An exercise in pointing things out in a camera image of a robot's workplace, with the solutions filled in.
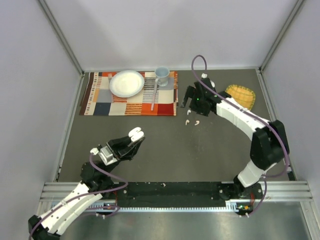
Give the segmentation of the white earbud case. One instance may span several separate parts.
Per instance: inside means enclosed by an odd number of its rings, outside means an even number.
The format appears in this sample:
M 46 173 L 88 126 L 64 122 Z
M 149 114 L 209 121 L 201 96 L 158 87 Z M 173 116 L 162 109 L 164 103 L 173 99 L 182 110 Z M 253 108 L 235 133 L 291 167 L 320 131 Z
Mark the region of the white earbud case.
M 128 133 L 128 137 L 134 143 L 145 137 L 141 127 L 135 127 Z

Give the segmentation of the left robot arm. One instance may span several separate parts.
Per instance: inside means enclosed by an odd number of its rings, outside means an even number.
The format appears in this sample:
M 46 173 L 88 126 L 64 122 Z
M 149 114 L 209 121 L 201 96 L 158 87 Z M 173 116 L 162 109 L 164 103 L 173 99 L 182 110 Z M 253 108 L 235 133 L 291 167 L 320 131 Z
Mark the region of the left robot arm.
M 81 181 L 76 187 L 55 207 L 40 216 L 33 215 L 28 220 L 28 238 L 60 239 L 68 226 L 93 203 L 126 188 L 128 182 L 111 172 L 120 162 L 131 161 L 144 140 L 142 129 L 135 127 L 125 137 L 92 148 L 89 161 L 81 167 Z

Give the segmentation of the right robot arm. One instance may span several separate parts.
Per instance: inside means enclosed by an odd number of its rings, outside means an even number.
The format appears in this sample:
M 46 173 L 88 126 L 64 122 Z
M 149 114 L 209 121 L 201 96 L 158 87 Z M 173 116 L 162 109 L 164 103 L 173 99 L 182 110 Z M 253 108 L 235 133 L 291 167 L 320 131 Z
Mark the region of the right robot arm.
M 217 93 L 208 77 L 204 76 L 186 88 L 181 107 L 186 105 L 198 115 L 207 117 L 214 113 L 228 120 L 251 141 L 250 160 L 233 179 L 232 187 L 220 190 L 223 198 L 228 200 L 232 195 L 245 198 L 268 170 L 281 160 L 289 160 L 290 149 L 284 124 L 253 114 L 225 91 Z

